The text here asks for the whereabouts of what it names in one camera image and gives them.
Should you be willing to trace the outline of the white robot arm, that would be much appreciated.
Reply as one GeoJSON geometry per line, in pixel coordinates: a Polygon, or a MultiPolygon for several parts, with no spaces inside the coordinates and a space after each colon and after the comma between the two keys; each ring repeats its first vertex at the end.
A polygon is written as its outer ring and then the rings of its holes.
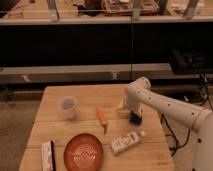
{"type": "Polygon", "coordinates": [[[192,171],[213,171],[213,110],[157,94],[146,77],[129,83],[118,109],[139,114],[141,104],[168,115],[198,134],[192,171]]]}

